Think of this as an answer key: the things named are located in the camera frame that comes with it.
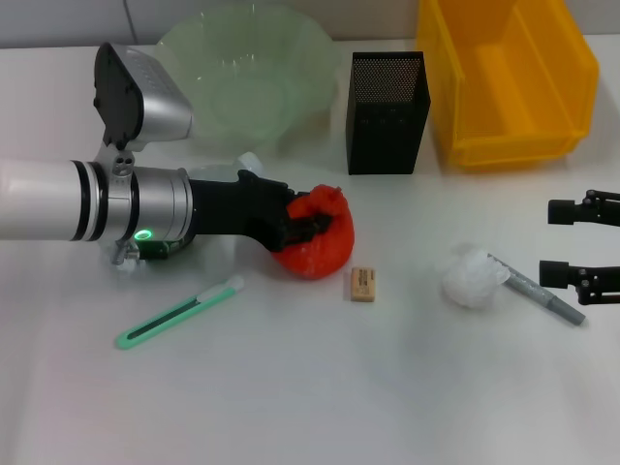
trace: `beige eraser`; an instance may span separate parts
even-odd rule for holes
[[[351,271],[351,300],[353,302],[375,301],[375,270],[353,268]]]

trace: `white table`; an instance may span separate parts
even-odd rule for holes
[[[612,227],[546,224],[549,199],[620,191],[620,36],[601,61],[591,136],[566,162],[527,172],[441,172],[427,129],[413,176],[346,174],[351,52],[330,121],[259,150],[296,190],[341,186],[356,222],[352,264],[377,268],[374,304],[344,296],[346,270],[289,277],[251,240],[213,237],[168,263],[115,273],[97,245],[0,243],[0,463],[8,465],[617,464],[620,308],[573,328],[502,289],[466,311],[439,270],[481,244],[538,278],[539,260],[619,265]],[[91,160],[95,48],[0,51],[3,157]],[[187,142],[138,163],[218,162]],[[129,352],[121,331],[241,272],[247,289]],[[558,292],[576,305],[574,291]]]

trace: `green indicator light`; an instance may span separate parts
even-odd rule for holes
[[[153,236],[153,232],[150,230],[140,230],[134,234],[135,240],[146,240]]]

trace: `yellow storage bin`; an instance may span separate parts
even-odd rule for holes
[[[441,149],[464,168],[560,158],[590,131],[599,65],[563,0],[420,0]]]

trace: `green transparent bowl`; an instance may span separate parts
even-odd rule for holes
[[[155,56],[194,107],[192,136],[251,148],[328,109],[340,54],[280,5],[231,4],[175,25]]]

